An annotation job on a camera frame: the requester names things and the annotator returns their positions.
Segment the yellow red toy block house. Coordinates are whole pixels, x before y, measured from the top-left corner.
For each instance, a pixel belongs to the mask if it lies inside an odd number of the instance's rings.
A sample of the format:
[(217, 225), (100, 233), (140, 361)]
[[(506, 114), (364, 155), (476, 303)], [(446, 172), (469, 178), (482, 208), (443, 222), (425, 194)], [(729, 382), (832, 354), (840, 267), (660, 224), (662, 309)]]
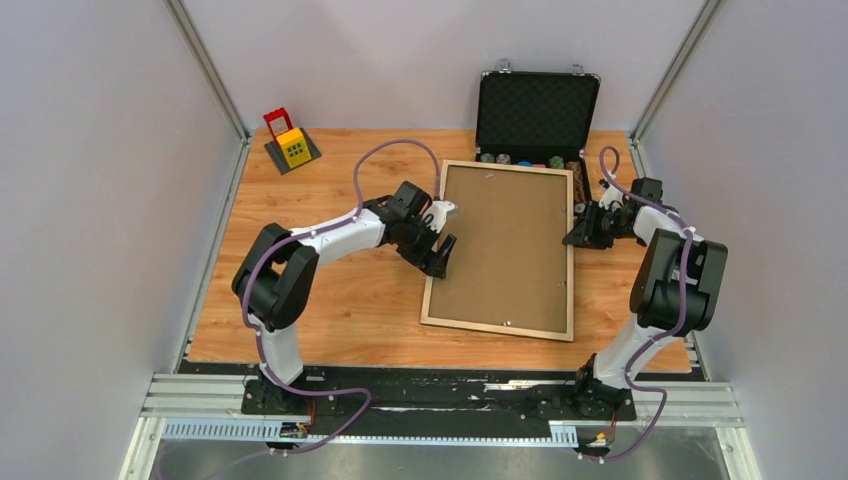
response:
[(323, 156), (308, 132), (295, 127), (288, 111), (277, 108), (263, 115), (271, 140), (264, 149), (280, 175), (285, 175)]

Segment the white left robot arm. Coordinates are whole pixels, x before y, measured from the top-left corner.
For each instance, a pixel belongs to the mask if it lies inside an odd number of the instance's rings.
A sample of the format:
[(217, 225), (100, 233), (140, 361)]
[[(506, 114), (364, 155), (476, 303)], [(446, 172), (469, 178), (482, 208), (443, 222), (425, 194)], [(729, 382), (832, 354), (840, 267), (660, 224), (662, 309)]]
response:
[(405, 181), (391, 195), (362, 200), (350, 212), (312, 226), (288, 230), (277, 223), (262, 228), (237, 270), (231, 289), (259, 354), (257, 390), (245, 393), (247, 410), (298, 414), (318, 398), (360, 395), (362, 387), (307, 390), (297, 322), (304, 313), (316, 274), (354, 253), (385, 245), (426, 276), (445, 279), (457, 238), (443, 232), (457, 213), (455, 203), (432, 197)]

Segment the aluminium front rail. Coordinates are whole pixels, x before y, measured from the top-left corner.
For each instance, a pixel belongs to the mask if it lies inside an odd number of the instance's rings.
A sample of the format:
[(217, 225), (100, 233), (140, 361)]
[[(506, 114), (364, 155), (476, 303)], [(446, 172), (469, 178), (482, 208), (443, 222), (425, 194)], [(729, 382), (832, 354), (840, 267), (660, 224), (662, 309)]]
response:
[(324, 374), (308, 378), (319, 389), (303, 400), (254, 375), (158, 374), (153, 378), (121, 469), (124, 479), (154, 471), (167, 436), (180, 440), (561, 447), (586, 444), (591, 428), (608, 448), (627, 426), (640, 440), (662, 428), (710, 428), (719, 460), (733, 479), (761, 473), (731, 387), (719, 382), (647, 382), (618, 408), (574, 411), (570, 380), (495, 382), (489, 376), (450, 378), (444, 371), (370, 372), (359, 393), (331, 389)]

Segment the black poker chip case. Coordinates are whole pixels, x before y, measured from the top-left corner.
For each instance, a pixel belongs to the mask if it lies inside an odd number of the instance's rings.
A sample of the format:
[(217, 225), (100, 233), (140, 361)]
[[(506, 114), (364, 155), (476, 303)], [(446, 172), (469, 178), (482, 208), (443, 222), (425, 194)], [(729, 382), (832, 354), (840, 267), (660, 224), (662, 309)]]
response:
[(584, 160), (601, 77), (578, 69), (530, 72), (504, 67), (484, 71), (479, 81), (475, 160), (573, 172), (575, 201), (592, 199)]

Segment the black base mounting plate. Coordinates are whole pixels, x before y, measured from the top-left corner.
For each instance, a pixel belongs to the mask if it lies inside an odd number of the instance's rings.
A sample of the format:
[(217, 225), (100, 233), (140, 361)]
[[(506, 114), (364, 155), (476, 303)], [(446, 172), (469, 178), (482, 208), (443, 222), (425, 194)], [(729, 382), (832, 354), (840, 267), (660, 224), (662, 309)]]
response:
[[(245, 393), (256, 391), (255, 377), (243, 380), (240, 411), (247, 410)], [(296, 386), (320, 392), (349, 387), (367, 389), (372, 400), (360, 395), (320, 397), (316, 405), (298, 414), (315, 423), (315, 434), (345, 428), (347, 435), (443, 438), (542, 438), (550, 435), (552, 421), (588, 421), (608, 424), (636, 418), (629, 399), (611, 416), (578, 416), (567, 399), (574, 390), (572, 371), (473, 370), (308, 366)]]

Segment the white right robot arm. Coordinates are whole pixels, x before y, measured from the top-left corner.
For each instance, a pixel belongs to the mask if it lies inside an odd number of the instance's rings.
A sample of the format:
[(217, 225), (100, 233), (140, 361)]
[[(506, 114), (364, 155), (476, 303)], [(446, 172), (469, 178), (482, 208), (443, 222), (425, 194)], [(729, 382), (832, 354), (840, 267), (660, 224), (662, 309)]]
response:
[(601, 199), (586, 203), (564, 245), (604, 250), (617, 239), (633, 238), (646, 251), (629, 297), (630, 319), (578, 370), (567, 397), (584, 418), (613, 415), (630, 399), (649, 360), (709, 325), (728, 259), (725, 245), (702, 238), (662, 204), (661, 181), (639, 178), (630, 189), (603, 184)]

